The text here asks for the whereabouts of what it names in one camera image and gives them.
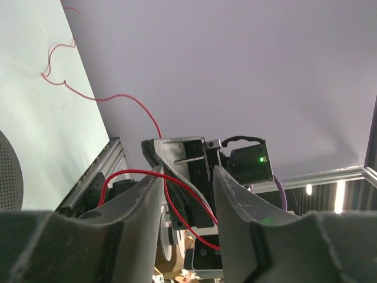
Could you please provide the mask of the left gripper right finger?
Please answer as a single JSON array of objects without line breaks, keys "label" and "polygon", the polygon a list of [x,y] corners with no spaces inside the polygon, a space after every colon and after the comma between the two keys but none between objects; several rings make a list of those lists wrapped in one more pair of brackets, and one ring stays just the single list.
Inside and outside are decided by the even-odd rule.
[{"label": "left gripper right finger", "polygon": [[375,282],[376,213],[285,212],[213,170],[226,282]]}]

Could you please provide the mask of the dark grey perforated spool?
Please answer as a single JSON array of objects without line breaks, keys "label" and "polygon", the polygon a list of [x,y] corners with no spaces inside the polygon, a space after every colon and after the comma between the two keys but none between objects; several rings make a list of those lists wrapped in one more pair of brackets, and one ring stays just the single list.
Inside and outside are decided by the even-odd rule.
[{"label": "dark grey perforated spool", "polygon": [[9,140],[1,132],[1,212],[20,211],[24,197],[21,165]]}]

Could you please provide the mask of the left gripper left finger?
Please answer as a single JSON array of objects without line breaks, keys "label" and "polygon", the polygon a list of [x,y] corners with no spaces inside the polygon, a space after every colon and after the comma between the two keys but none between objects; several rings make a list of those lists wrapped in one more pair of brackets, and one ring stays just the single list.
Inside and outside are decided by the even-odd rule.
[{"label": "left gripper left finger", "polygon": [[151,282],[163,180],[156,167],[80,218],[1,213],[2,282]]}]

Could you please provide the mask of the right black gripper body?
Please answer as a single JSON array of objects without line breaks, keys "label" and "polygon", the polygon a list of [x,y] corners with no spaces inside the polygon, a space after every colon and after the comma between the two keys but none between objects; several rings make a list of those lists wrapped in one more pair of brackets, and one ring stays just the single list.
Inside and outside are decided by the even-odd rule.
[{"label": "right black gripper body", "polygon": [[213,217],[216,214],[213,193],[213,169],[224,164],[220,140],[202,137],[151,139],[141,144],[151,167],[162,166],[164,173],[187,185],[187,189],[168,180],[165,193],[170,219],[175,230],[190,230],[195,237],[189,261],[208,255],[220,256]]}]

